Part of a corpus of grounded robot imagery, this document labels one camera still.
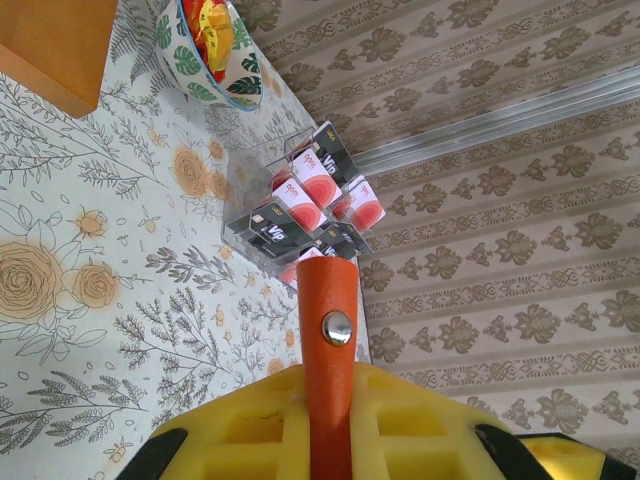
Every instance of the product package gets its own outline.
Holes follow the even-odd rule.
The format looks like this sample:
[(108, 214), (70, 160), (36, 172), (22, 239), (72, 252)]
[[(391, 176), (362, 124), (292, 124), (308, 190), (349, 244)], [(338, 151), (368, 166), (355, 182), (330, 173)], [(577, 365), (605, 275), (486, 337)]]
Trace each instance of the product package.
[(342, 236), (347, 240), (353, 242), (358, 253), (371, 253), (371, 248), (364, 241), (360, 232), (358, 232), (350, 223), (336, 222), (335, 225), (340, 229)]
[(378, 223), (386, 212), (371, 185), (363, 177), (333, 206), (333, 214), (339, 220), (352, 223), (359, 232), (365, 232)]
[(327, 221), (327, 217), (293, 178), (282, 183), (272, 195), (282, 201), (291, 216), (307, 232), (315, 231)]
[(296, 260), (295, 262), (287, 266), (284, 272), (280, 274), (280, 280), (282, 280), (284, 283), (288, 285), (291, 285), (293, 288), (297, 290), (298, 289), (298, 278), (297, 278), (298, 263), (302, 262), (303, 260), (306, 260), (307, 258), (314, 258), (314, 257), (324, 257), (324, 255), (316, 247), (311, 247), (306, 252), (302, 253), (300, 255), (300, 258), (298, 258), (298, 260)]
[(365, 180), (364, 175), (358, 175), (355, 178), (353, 178), (353, 180), (351, 180), (349, 183), (347, 183), (346, 188), (344, 189), (345, 192), (350, 192), (351, 190), (353, 190), (355, 188), (355, 186), (357, 184), (359, 184), (360, 182), (363, 182)]
[(323, 123), (313, 133), (311, 141), (299, 147), (298, 151), (305, 146), (320, 159), (322, 166), (329, 172), (338, 188), (342, 189), (358, 175), (358, 167), (351, 159), (331, 122)]
[(320, 208), (328, 207), (342, 195), (336, 182), (310, 148), (293, 159), (291, 171), (304, 191)]
[[(249, 229), (244, 230), (245, 217)], [(229, 228), (239, 228), (240, 234), (251, 245), (277, 263), (277, 259), (311, 243), (311, 237), (277, 202), (257, 208), (251, 214), (229, 223)]]
[(213, 79), (224, 80), (231, 57), (233, 28), (225, 0), (182, 0), (189, 33)]
[(315, 244), (326, 257), (350, 259), (356, 254), (356, 246), (351, 236), (336, 223), (326, 227), (315, 240)]

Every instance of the white bowl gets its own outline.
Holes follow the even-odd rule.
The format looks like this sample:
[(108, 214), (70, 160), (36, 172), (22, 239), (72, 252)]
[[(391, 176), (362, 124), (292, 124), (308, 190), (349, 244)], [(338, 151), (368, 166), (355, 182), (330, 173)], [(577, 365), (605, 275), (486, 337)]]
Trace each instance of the white bowl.
[(160, 65), (180, 90), (205, 105), (233, 106), (252, 111), (262, 100), (262, 72), (255, 46), (242, 19), (230, 3), (233, 50), (225, 79), (217, 83), (191, 38), (181, 0), (170, 0), (158, 14), (157, 52)]

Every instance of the metal rivet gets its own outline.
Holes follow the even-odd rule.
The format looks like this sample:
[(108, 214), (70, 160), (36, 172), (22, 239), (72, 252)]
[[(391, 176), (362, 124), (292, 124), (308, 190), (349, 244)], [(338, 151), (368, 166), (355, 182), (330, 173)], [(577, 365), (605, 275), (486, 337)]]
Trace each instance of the metal rivet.
[(351, 321), (342, 312), (329, 312), (322, 321), (322, 334), (331, 345), (342, 347), (351, 340)]

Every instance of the black package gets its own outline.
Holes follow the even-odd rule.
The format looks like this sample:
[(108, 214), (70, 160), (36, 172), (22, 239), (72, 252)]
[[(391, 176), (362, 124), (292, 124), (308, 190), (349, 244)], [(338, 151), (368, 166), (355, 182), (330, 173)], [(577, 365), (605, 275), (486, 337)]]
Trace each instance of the black package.
[(250, 227), (257, 236), (249, 241), (271, 258), (278, 258), (311, 242), (311, 237), (277, 202), (254, 210)]
[(353, 225), (345, 222), (336, 222), (334, 225), (340, 230), (340, 233), (342, 233), (345, 239), (348, 238), (353, 242), (358, 253), (371, 253), (371, 248), (369, 248), (367, 242), (364, 241), (360, 232), (358, 232)]
[(325, 122), (316, 130), (309, 147), (313, 149), (339, 188), (345, 186), (358, 174), (358, 167), (351, 159), (331, 122)]
[(316, 247), (327, 257), (341, 257), (349, 260), (356, 254), (356, 247), (351, 237), (335, 223), (326, 227), (318, 236)]

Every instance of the floral wallpaper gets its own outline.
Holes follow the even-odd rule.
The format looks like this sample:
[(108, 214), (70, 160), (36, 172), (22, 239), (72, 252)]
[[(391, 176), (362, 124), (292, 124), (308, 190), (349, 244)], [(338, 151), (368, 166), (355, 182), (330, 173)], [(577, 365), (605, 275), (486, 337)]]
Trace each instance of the floral wallpaper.
[(637, 64), (629, 0), (237, 0), (317, 122), (353, 152)]
[(370, 179), (371, 356), (640, 465), (640, 101)]
[(120, 1), (100, 106), (83, 119), (0, 74), (7, 480), (113, 479), (161, 423), (301, 361), (295, 292), (220, 229), (229, 156), (313, 121), (259, 52), (255, 112), (171, 88), (157, 8)]

